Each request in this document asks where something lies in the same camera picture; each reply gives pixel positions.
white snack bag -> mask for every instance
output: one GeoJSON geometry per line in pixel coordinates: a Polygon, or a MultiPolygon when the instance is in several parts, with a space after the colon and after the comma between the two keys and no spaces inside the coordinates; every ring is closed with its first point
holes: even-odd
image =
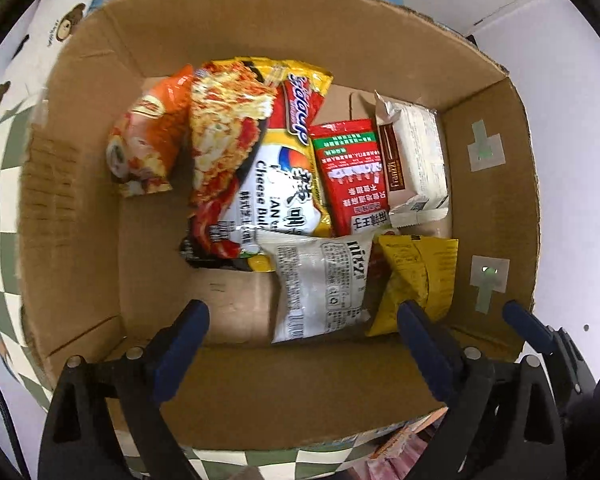
{"type": "Polygon", "coordinates": [[[260,231],[258,243],[280,278],[274,343],[365,322],[362,308],[375,231],[313,238],[260,231]]]}
{"type": "Polygon", "coordinates": [[[391,225],[443,219],[449,195],[435,114],[376,93],[376,121],[391,225]]]}

cardboard box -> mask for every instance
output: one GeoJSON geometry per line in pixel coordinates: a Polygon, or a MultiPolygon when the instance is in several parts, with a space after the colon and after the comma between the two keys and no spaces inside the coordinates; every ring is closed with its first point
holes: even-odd
{"type": "Polygon", "coordinates": [[[515,359],[522,342],[500,313],[513,298],[531,305],[539,208],[525,111],[506,70],[425,16],[381,0],[111,0],[62,51],[22,174],[24,305],[51,380],[69,356],[118,356],[200,298],[211,311],[206,346],[162,407],[186,446],[291,448],[438,406],[397,336],[270,346],[273,274],[191,269],[176,250],[186,227],[186,154],[173,192],[117,196],[104,159],[107,134],[146,79],[233,56],[299,59],[332,71],[344,90],[328,94],[321,121],[347,118],[356,91],[438,111],[460,240],[445,322],[463,345],[515,359]],[[472,124],[480,120],[506,162],[472,171],[472,124]],[[474,256],[508,266],[492,284],[487,313],[475,308],[474,256]]]}

black cable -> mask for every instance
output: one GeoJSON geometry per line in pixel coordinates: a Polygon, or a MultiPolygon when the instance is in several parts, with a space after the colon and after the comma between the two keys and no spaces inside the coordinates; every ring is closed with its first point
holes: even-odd
{"type": "Polygon", "coordinates": [[[18,468],[20,469],[20,474],[25,480],[31,480],[31,476],[29,474],[29,468],[27,467],[27,462],[24,460],[24,455],[22,453],[22,448],[20,447],[20,441],[18,440],[18,434],[16,433],[16,427],[13,425],[13,419],[11,418],[11,413],[9,412],[9,408],[7,406],[6,400],[4,400],[4,395],[2,394],[2,390],[0,389],[0,413],[2,414],[2,420],[4,421],[4,426],[7,428],[7,434],[9,435],[9,441],[11,442],[11,447],[13,448],[13,453],[16,456],[16,462],[18,463],[18,468]]]}

brown label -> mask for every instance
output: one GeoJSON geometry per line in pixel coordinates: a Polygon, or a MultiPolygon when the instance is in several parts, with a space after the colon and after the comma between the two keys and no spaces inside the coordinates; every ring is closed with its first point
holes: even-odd
{"type": "Polygon", "coordinates": [[[388,190],[400,191],[404,189],[404,176],[402,175],[402,164],[400,163],[398,144],[395,140],[394,126],[381,124],[378,126],[378,134],[388,190]]]}

beige snack package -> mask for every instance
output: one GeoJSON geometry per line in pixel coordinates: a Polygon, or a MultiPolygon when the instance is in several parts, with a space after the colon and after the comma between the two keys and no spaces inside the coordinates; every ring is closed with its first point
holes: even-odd
{"type": "Polygon", "coordinates": [[[435,114],[376,93],[376,121],[392,226],[443,219],[449,196],[435,114]]]}

